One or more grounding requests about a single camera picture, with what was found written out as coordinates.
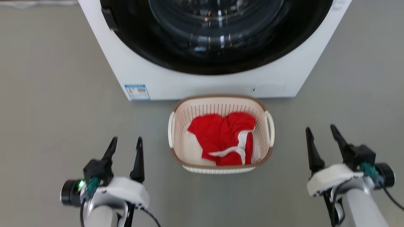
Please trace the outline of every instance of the energy label sticker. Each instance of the energy label sticker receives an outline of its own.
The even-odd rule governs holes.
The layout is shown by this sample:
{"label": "energy label sticker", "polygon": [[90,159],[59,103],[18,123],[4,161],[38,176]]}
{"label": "energy label sticker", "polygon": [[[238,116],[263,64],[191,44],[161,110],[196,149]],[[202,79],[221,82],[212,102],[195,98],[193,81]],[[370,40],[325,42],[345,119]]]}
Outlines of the energy label sticker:
{"label": "energy label sticker", "polygon": [[144,84],[126,84],[125,88],[132,101],[150,100],[149,93]]}

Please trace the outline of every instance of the basket handle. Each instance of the basket handle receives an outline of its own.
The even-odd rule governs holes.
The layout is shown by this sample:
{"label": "basket handle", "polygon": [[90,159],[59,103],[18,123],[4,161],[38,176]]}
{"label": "basket handle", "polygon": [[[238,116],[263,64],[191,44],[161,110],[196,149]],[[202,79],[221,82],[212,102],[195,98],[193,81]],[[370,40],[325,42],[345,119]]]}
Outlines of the basket handle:
{"label": "basket handle", "polygon": [[173,135],[174,135],[174,124],[175,124],[175,112],[172,112],[170,115],[170,119],[168,120],[168,144],[170,148],[173,148]]}
{"label": "basket handle", "polygon": [[274,141],[275,141],[275,126],[274,126],[274,120],[271,116],[271,114],[268,111],[265,111],[265,129],[267,130],[267,140],[269,141],[269,147],[274,146]]}

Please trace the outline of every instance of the gray floor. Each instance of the gray floor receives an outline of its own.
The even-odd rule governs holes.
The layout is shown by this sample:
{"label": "gray floor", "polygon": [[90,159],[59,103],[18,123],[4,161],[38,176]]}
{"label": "gray floor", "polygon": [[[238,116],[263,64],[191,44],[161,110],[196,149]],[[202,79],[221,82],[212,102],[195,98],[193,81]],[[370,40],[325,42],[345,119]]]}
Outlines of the gray floor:
{"label": "gray floor", "polygon": [[[170,154],[176,101],[128,102],[78,6],[0,8],[1,226],[79,226],[60,188],[114,135],[118,176],[128,176],[143,136],[150,211],[163,227],[329,226],[323,200],[306,191],[305,127],[333,164],[341,156],[330,123],[394,168],[391,192],[404,203],[403,10],[401,0],[353,0],[297,97],[264,100],[276,125],[272,157],[246,174],[209,176]],[[374,198],[390,226],[403,226],[383,192]],[[134,226],[150,223],[137,216]]]}

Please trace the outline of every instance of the black cable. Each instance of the black cable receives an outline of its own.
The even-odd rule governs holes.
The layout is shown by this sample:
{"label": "black cable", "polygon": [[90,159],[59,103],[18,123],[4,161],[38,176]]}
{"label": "black cable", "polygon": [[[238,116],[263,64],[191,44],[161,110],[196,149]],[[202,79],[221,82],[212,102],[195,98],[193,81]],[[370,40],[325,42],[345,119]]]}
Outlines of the black cable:
{"label": "black cable", "polygon": [[385,185],[382,185],[382,188],[383,188],[384,192],[386,193],[386,195],[389,197],[389,199],[390,199],[396,206],[398,206],[401,210],[404,210],[404,207],[403,207],[399,202],[397,202],[397,201],[390,195],[389,191],[387,191],[386,186],[385,186]]}
{"label": "black cable", "polygon": [[81,223],[81,227],[84,227],[83,211],[84,211],[84,204],[85,203],[86,203],[86,199],[83,199],[83,202],[81,203],[81,206],[80,206],[80,223]]}
{"label": "black cable", "polygon": [[340,185],[338,185],[338,187],[335,189],[334,191],[334,195],[332,196],[332,208],[331,208],[331,226],[335,227],[335,203],[337,201],[337,195],[339,193],[339,190],[341,189],[341,187],[348,183],[350,180],[344,181],[342,182]]}
{"label": "black cable", "polygon": [[144,207],[138,207],[136,208],[136,210],[142,210],[144,211],[146,214],[148,214],[157,224],[158,227],[161,227],[160,223],[158,222],[157,218],[155,218],[155,216],[153,216],[148,210],[146,210]]}
{"label": "black cable", "polygon": [[135,212],[135,205],[131,204],[130,202],[126,202],[126,204],[128,204],[129,215],[126,217],[124,227],[132,227],[133,213]]}

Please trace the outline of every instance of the green led light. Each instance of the green led light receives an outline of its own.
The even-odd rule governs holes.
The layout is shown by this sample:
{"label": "green led light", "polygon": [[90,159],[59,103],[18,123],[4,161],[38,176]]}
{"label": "green led light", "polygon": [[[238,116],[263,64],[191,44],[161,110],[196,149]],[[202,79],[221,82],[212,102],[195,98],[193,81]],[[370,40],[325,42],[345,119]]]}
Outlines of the green led light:
{"label": "green led light", "polygon": [[79,189],[81,189],[84,186],[84,181],[80,181],[80,183],[78,184]]}

